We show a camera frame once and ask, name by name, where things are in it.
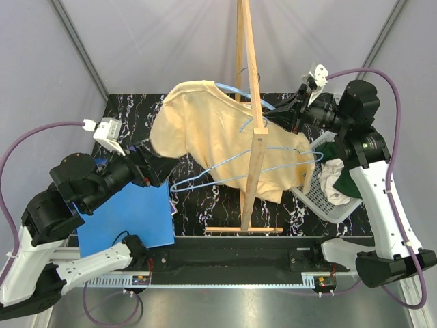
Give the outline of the light blue wire hanger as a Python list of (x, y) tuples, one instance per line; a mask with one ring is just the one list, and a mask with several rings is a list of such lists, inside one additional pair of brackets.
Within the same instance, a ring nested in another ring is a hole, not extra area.
[[(179, 193), (202, 187), (226, 185), (245, 190), (248, 176), (251, 135), (245, 121), (236, 128), (213, 128), (204, 140), (196, 135), (186, 142), (186, 153), (202, 166), (203, 171), (192, 178), (174, 183), (171, 191)], [(310, 146), (303, 133), (287, 132), (266, 121), (268, 141), (257, 186), (256, 197), (274, 203), (281, 201), (284, 191), (302, 187), (307, 192), (315, 163), (323, 154)]]

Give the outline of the cream yellow t shirt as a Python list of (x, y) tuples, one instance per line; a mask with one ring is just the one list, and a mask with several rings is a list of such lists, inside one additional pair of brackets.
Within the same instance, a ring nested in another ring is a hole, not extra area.
[[(252, 111), (220, 91), (213, 81), (176, 85), (165, 97), (150, 131), (154, 151), (164, 157), (186, 154), (215, 182), (246, 189)], [(268, 148), (262, 163), (256, 197), (280, 203), (283, 192), (300, 187), (307, 193), (315, 169), (310, 143), (269, 122)]]

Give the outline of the green and white t shirt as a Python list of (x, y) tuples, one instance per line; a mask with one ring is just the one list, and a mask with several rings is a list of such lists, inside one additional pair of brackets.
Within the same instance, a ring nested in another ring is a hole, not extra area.
[(318, 180), (326, 199), (334, 206), (346, 205), (353, 199), (361, 199), (357, 185), (339, 157), (337, 144), (326, 142), (317, 146), (315, 151), (323, 154)]

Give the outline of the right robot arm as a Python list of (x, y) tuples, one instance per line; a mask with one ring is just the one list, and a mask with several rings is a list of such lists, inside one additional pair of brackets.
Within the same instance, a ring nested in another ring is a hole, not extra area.
[(312, 267), (325, 271), (335, 262), (357, 271), (366, 286), (376, 288), (435, 266), (435, 251), (423, 248), (402, 208), (389, 172), (394, 154), (372, 126), (380, 106), (375, 86), (353, 80), (335, 102), (328, 94), (313, 99), (314, 85), (302, 84), (265, 116), (288, 132), (299, 133), (308, 124), (335, 134), (339, 157), (364, 202), (375, 247), (325, 241), (310, 253)]

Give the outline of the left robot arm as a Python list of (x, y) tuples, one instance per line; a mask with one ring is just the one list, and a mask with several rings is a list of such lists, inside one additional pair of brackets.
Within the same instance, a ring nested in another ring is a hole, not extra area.
[(114, 154), (98, 168), (89, 154), (74, 153), (52, 168), (52, 183), (28, 203), (18, 232), (18, 251), (1, 276), (1, 320), (39, 314), (73, 288), (110, 271), (152, 269), (139, 236), (129, 234), (94, 255), (54, 263), (55, 250), (94, 211), (129, 184), (160, 187), (178, 165), (141, 147)]

